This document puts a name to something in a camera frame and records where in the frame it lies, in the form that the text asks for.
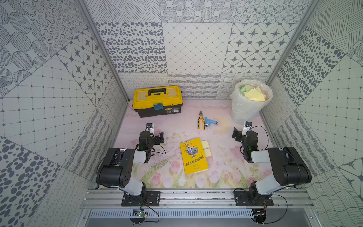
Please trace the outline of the yellow sticky note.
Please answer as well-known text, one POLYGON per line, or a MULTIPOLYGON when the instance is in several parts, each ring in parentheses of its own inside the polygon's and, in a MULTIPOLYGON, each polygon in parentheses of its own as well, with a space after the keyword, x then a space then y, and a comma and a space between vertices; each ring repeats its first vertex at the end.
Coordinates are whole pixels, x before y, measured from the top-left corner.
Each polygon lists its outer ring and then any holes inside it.
POLYGON ((211 156, 212 156, 212 154, 211 154, 211 150, 210 150, 209 148, 204 149, 203 151, 204 151, 204 154, 205 154, 205 157, 206 157, 206 158, 207 158, 207 157, 211 157, 211 156))
POLYGON ((208 141, 201 141, 201 144, 202 144, 203 149, 208 149, 209 148, 208 141))

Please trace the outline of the yellow children's book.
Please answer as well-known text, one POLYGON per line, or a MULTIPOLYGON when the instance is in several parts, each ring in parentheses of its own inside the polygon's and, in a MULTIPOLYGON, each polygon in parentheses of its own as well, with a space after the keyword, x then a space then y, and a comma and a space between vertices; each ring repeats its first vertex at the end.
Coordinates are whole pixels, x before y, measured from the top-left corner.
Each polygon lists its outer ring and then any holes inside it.
POLYGON ((184 172, 186 175, 207 171, 209 169, 200 138, 180 143, 184 172))

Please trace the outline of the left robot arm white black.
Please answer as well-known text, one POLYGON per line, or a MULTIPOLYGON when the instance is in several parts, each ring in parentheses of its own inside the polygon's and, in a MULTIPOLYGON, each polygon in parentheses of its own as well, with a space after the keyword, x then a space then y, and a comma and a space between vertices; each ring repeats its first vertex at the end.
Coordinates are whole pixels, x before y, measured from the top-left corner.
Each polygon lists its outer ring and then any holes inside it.
POLYGON ((164 143, 164 133, 154 135, 142 131, 139 144, 134 148, 110 148, 100 161, 96 171, 96 183, 106 188, 117 188, 131 198, 144 200, 146 185, 132 176, 132 168, 137 163, 148 163, 156 153, 154 145, 164 143))

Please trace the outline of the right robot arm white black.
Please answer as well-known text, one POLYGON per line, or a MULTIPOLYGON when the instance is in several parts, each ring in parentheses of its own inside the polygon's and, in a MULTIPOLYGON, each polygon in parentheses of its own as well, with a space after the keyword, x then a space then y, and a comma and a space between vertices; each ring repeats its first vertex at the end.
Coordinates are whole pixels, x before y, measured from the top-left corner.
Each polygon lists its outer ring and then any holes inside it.
POLYGON ((249 197, 268 196, 285 187, 310 183, 312 174, 294 147, 258 150, 258 133, 244 128, 233 129, 232 138, 239 141, 245 161, 254 164, 271 164, 272 173, 251 183, 249 197))

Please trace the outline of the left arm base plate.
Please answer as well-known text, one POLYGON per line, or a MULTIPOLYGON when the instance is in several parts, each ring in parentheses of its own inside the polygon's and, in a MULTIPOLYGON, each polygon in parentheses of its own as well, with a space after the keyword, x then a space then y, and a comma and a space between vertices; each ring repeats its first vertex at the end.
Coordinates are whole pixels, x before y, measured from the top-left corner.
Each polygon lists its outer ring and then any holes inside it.
POLYGON ((146 191, 139 196, 124 194, 122 200, 123 207, 136 207, 147 205, 149 207, 158 207, 160 204, 160 191, 146 191))

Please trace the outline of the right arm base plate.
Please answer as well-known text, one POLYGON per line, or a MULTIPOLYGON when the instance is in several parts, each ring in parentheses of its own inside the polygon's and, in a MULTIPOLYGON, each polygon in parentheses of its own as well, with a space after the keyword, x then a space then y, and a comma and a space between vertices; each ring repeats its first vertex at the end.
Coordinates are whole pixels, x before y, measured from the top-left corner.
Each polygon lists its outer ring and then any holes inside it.
POLYGON ((270 195, 250 195, 247 191, 233 192, 236 206, 273 206, 274 202, 270 195))

